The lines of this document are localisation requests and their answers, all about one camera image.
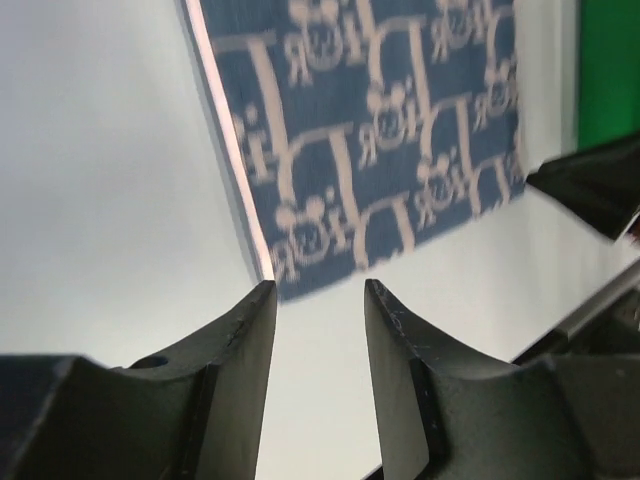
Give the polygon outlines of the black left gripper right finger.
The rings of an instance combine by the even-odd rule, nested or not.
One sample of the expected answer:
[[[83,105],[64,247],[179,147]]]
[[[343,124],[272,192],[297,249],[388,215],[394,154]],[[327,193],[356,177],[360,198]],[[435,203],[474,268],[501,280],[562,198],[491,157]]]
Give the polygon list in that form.
[[[628,293],[573,336],[516,363],[422,319],[381,282],[364,289],[386,479],[635,479],[639,322]]]

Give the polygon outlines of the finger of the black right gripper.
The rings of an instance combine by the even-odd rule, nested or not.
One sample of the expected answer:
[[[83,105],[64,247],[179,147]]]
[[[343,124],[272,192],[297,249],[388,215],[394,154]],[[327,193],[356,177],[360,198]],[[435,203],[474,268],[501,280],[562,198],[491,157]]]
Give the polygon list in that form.
[[[639,146],[610,144],[546,162],[527,184],[616,240],[639,217]]]

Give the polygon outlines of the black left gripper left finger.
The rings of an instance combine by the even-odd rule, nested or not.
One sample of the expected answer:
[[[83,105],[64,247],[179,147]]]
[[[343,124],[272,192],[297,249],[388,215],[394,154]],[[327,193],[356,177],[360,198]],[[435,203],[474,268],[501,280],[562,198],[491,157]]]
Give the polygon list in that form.
[[[127,368],[1,359],[5,479],[251,479],[276,326],[259,283],[230,311]]]

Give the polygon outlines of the patterned towel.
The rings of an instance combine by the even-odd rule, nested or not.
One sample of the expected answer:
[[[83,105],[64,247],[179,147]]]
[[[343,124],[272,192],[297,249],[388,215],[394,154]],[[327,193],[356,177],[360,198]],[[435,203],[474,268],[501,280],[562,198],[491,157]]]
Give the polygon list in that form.
[[[184,10],[253,263],[281,300],[521,194],[512,2]]]

